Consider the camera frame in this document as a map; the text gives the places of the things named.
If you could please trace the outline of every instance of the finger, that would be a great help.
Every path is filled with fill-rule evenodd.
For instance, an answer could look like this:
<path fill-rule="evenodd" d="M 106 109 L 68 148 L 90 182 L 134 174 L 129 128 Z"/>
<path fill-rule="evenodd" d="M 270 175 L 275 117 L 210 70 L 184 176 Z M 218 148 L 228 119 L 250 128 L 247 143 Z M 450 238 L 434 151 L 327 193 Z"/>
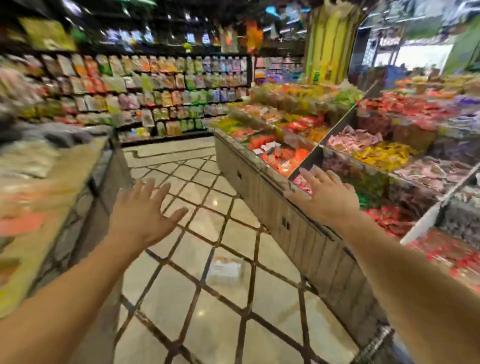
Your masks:
<path fill-rule="evenodd" d="M 133 187 L 132 192 L 130 193 L 130 197 L 137 198 L 138 196 L 140 196 L 140 192 L 142 192 L 143 185 L 144 183 L 142 180 L 137 180 L 137 182 L 135 182 L 135 186 Z"/>
<path fill-rule="evenodd" d="M 124 190 L 123 188 L 119 189 L 119 192 L 117 194 L 117 202 L 125 202 L 128 200 L 128 197 L 130 195 L 130 192 L 127 190 Z"/>
<path fill-rule="evenodd" d="M 312 200 L 310 197 L 307 197 L 305 193 L 300 191 L 284 191 L 283 196 L 301 209 L 304 209 L 307 203 Z"/>
<path fill-rule="evenodd" d="M 155 196 L 153 196 L 153 201 L 159 208 L 162 206 L 163 200 L 169 191 L 170 183 L 165 183 L 156 191 Z"/>
<path fill-rule="evenodd" d="M 186 207 L 179 208 L 167 219 L 170 220 L 170 222 L 172 222 L 173 227 L 175 228 L 175 225 L 178 224 L 178 222 L 183 219 L 183 217 L 187 214 L 187 212 L 188 212 L 188 209 Z"/>
<path fill-rule="evenodd" d="M 304 177 L 304 179 L 310 184 L 312 192 L 315 192 L 320 187 L 320 181 L 315 178 L 313 173 L 308 172 L 305 168 L 300 168 L 300 173 Z"/>
<path fill-rule="evenodd" d="M 313 167 L 313 174 L 320 182 L 330 182 L 328 175 L 318 166 Z"/>
<path fill-rule="evenodd" d="M 344 183 L 343 184 L 345 186 L 345 188 L 351 192 L 355 192 L 355 187 L 353 187 L 351 184 L 349 183 Z"/>
<path fill-rule="evenodd" d="M 330 180 L 332 182 L 334 182 L 336 184 L 343 184 L 340 177 L 335 172 L 333 172 L 332 170 L 328 170 L 327 175 L 328 175 L 328 177 L 330 177 Z"/>
<path fill-rule="evenodd" d="M 148 178 L 140 192 L 140 197 L 144 200 L 149 200 L 154 188 L 155 178 Z"/>

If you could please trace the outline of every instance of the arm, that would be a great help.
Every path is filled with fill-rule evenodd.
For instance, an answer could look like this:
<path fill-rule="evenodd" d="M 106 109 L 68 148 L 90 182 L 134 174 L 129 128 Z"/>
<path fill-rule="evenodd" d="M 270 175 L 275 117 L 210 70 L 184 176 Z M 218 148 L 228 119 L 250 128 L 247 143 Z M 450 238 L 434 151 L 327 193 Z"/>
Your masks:
<path fill-rule="evenodd" d="M 169 184 L 151 197 L 154 180 L 120 191 L 105 239 L 79 264 L 0 321 L 1 364 L 68 362 L 123 272 L 147 247 L 169 235 L 187 213 L 160 213 Z"/>
<path fill-rule="evenodd" d="M 359 210 L 353 187 L 336 174 L 301 173 L 312 198 L 300 192 L 285 197 L 342 236 L 415 363 L 480 363 L 480 298 L 388 236 Z"/>

